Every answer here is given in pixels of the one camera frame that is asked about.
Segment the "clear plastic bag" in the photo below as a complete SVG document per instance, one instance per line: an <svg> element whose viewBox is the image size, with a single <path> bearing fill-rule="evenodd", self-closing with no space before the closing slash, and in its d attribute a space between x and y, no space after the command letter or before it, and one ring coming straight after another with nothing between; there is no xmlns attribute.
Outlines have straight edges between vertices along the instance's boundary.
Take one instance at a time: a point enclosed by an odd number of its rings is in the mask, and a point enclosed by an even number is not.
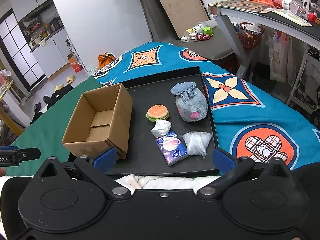
<svg viewBox="0 0 320 240"><path fill-rule="evenodd" d="M182 135L186 144L187 155L205 158L213 135L208 132L189 132Z"/></svg>

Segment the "grey plush mouse toy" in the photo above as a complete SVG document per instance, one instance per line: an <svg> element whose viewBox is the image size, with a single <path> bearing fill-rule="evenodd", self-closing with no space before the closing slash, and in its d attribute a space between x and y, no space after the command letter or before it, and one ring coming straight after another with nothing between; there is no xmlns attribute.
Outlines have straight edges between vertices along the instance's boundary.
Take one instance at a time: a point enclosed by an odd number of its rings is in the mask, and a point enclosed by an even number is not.
<svg viewBox="0 0 320 240"><path fill-rule="evenodd" d="M175 103L178 112L185 122L196 122L203 120L208 113L208 103L204 94L195 88L195 95L183 101L181 96L176 96Z"/></svg>

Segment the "white soft bundle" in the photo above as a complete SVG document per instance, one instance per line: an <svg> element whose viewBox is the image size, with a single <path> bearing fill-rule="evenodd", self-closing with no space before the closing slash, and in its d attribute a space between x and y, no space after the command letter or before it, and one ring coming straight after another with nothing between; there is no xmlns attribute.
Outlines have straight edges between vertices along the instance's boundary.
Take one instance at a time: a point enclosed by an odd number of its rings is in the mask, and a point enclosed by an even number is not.
<svg viewBox="0 0 320 240"><path fill-rule="evenodd" d="M160 138L162 136L167 135L170 129L171 129L171 122L160 119L155 122L155 126L151 130L151 133L154 137Z"/></svg>

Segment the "plush hamburger toy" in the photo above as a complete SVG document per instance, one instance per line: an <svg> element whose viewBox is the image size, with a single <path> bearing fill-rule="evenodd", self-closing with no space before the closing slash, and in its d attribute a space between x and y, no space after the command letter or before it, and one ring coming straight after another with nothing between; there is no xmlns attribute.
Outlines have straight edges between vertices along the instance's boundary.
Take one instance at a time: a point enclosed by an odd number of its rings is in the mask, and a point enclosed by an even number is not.
<svg viewBox="0 0 320 240"><path fill-rule="evenodd" d="M169 114L167 107L164 105L154 105L148 109L146 117L151 122L156 122L157 120L167 120Z"/></svg>

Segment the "blue patterned fabric pouch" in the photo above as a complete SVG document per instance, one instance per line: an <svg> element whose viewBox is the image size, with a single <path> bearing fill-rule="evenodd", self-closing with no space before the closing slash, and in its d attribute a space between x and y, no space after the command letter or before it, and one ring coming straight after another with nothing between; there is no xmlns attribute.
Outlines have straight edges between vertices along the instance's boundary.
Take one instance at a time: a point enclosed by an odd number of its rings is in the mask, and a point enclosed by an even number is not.
<svg viewBox="0 0 320 240"><path fill-rule="evenodd" d="M177 83L172 87L171 93L174 96L179 96L182 101L186 102L190 100L193 96L195 96L194 89L196 88L196 83L186 81L183 83Z"/></svg>

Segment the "blue patterned blanket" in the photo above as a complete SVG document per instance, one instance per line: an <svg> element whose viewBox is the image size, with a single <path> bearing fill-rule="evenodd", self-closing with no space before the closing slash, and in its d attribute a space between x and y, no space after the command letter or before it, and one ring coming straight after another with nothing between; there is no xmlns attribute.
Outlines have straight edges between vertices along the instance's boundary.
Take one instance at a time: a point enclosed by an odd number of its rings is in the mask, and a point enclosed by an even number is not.
<svg viewBox="0 0 320 240"><path fill-rule="evenodd" d="M188 48L150 42L91 71L109 86L138 77L197 66L219 145L258 163L280 157L290 169L319 162L319 129L297 111Z"/></svg>

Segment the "black plastic tray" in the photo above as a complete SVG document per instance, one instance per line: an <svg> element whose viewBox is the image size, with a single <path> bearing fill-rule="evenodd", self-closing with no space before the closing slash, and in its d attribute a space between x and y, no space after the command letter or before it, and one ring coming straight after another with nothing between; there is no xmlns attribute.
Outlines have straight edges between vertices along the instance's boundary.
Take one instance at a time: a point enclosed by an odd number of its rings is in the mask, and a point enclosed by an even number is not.
<svg viewBox="0 0 320 240"><path fill-rule="evenodd" d="M168 166L151 130L154 123L147 117L148 109L154 105L164 105L169 111L168 120L171 130L178 136L188 132L215 133L213 117L208 114L203 120L185 122L175 105L175 97L171 93L177 83L191 81L204 92L205 85L199 67L173 70L148 75L122 82L132 98L132 113L129 131L128 153L125 159L117 159L108 171L110 176L136 174L142 176L202 176L216 172L212 161L212 152L217 139L211 139L205 158L189 156L182 161Z"/></svg>

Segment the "yellow slippers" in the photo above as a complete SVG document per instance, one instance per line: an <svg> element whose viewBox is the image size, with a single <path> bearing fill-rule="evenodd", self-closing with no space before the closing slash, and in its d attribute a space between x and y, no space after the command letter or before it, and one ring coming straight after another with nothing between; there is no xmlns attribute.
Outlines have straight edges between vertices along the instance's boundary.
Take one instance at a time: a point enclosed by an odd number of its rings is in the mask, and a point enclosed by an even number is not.
<svg viewBox="0 0 320 240"><path fill-rule="evenodd" d="M71 75L71 76L68 76L67 77L67 80L66 80L66 85L70 85L71 83L74 82L74 78L75 76L74 75ZM55 87L55 91L57 92L58 90L61 90L65 85L62 83L58 86Z"/></svg>

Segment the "orange cardboard box on floor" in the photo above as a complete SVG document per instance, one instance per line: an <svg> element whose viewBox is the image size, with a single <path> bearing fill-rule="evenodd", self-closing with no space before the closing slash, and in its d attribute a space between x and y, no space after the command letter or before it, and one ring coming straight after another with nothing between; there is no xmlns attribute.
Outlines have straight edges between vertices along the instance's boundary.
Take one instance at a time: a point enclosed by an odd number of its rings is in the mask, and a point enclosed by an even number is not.
<svg viewBox="0 0 320 240"><path fill-rule="evenodd" d="M82 65L77 62L77 60L75 59L75 57L72 53L70 53L67 56L67 61L70 64L70 66L73 68L75 73L82 71Z"/></svg>

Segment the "orange bag on floor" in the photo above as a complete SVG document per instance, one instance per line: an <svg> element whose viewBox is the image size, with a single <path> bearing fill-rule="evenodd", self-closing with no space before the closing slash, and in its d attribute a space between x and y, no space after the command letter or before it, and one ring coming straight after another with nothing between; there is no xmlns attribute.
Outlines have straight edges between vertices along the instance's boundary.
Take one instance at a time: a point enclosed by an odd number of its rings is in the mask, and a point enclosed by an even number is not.
<svg viewBox="0 0 320 240"><path fill-rule="evenodd" d="M104 66L112 63L116 60L116 57L112 53L105 53L103 55L98 56L99 68L103 68Z"/></svg>

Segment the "red plastic basket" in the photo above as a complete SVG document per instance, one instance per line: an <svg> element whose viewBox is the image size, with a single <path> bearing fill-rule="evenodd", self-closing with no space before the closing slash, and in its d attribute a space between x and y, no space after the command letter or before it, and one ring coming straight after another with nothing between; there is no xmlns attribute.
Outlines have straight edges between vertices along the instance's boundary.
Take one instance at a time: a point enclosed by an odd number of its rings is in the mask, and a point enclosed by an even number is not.
<svg viewBox="0 0 320 240"><path fill-rule="evenodd" d="M236 32L244 50L252 51L261 41L265 28L257 23L239 23Z"/></svg>

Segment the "green cup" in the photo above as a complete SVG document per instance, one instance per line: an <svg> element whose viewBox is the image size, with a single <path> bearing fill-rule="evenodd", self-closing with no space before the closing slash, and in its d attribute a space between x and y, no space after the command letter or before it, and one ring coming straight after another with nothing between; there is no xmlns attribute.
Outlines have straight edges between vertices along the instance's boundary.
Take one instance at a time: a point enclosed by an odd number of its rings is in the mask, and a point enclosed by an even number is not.
<svg viewBox="0 0 320 240"><path fill-rule="evenodd" d="M210 36L210 37L213 36L213 31L212 31L212 28L211 28L211 27L204 27L204 28L202 29L202 31L203 31L204 35L208 35L208 36Z"/></svg>

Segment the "white plastic jar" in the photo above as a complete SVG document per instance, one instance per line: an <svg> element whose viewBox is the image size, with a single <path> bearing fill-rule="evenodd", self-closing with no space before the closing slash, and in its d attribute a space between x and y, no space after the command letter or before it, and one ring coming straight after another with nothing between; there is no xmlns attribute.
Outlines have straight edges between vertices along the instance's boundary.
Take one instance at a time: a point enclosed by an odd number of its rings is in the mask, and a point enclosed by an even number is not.
<svg viewBox="0 0 320 240"><path fill-rule="evenodd" d="M191 34L195 34L196 36L198 36L199 34L204 34L204 28L206 27L206 25L203 22L198 23L197 25L195 25L194 27L191 27L189 29L187 29L184 32L184 36L185 37L190 37Z"/></svg>

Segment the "white kitchen cabinet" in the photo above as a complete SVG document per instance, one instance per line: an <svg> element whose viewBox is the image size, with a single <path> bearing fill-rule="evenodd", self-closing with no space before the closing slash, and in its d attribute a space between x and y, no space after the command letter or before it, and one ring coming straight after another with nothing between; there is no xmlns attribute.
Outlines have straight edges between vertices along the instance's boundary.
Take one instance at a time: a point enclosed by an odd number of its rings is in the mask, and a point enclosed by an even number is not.
<svg viewBox="0 0 320 240"><path fill-rule="evenodd" d="M27 38L31 55L46 77L52 79L69 67L70 75L85 79L85 70L75 73L67 61L67 56L72 53L71 41L53 0L9 1Z"/></svg>

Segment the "white desk with black top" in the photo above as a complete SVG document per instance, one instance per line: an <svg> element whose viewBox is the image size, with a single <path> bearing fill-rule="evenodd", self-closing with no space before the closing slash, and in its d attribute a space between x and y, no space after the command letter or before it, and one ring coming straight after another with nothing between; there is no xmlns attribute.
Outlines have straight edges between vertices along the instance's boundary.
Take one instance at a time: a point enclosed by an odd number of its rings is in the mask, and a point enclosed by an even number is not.
<svg viewBox="0 0 320 240"><path fill-rule="evenodd" d="M319 49L319 25L313 24L310 27L300 25L282 17L278 14L267 11L266 6L247 0L226 0L208 4L208 12L213 16L219 28L227 38L231 49L235 53L240 67L237 71L239 78L244 78L249 67L253 67L258 53L253 49L245 52L230 18L243 19L246 22L254 22L272 29L282 31L295 37L308 45Z"/></svg>

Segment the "large framed board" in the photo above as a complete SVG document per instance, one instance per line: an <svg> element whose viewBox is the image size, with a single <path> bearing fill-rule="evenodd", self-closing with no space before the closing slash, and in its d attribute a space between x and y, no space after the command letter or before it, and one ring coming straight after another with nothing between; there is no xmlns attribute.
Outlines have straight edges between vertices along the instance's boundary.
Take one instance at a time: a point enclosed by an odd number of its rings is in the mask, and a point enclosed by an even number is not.
<svg viewBox="0 0 320 240"><path fill-rule="evenodd" d="M156 2L164 12L178 40L184 36L186 30L199 22L210 20L202 0L156 0Z"/></svg>

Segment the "clear plastic bottle red label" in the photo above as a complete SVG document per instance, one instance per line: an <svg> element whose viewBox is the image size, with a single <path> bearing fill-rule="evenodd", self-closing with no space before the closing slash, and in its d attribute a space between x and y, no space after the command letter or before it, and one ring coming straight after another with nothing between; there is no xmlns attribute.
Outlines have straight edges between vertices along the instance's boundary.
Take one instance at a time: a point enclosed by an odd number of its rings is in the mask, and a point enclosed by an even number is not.
<svg viewBox="0 0 320 240"><path fill-rule="evenodd" d="M277 9L289 10L305 20L316 22L316 15L295 0L268 0Z"/></svg>

